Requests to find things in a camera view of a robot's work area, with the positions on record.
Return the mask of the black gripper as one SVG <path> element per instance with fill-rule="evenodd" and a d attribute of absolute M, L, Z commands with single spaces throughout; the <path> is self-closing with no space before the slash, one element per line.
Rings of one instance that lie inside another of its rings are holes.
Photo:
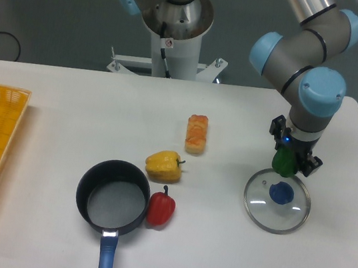
<path fill-rule="evenodd" d="M 280 115 L 271 121 L 269 133 L 275 140 L 275 148 L 284 145 L 303 159 L 299 167 L 304 177 L 309 177 L 322 166 L 320 158 L 312 156 L 312 149 L 320 139 L 320 132 L 308 133 L 298 128 L 286 127 L 286 118 Z"/>

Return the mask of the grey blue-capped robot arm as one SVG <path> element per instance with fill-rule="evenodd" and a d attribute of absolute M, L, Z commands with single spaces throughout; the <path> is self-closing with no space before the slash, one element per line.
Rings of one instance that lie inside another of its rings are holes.
<path fill-rule="evenodd" d="M 325 61 L 358 42 L 358 16 L 334 0 L 288 0 L 301 26 L 294 37 L 269 32 L 252 46 L 249 62 L 290 104 L 288 116 L 272 120 L 270 134 L 278 174 L 287 168 L 309 176 L 322 161 L 315 144 L 340 108 L 346 92 L 339 72 Z M 211 28 L 210 0 L 119 0 L 131 15 L 141 15 L 151 36 L 154 77 L 198 80 L 202 37 Z"/>

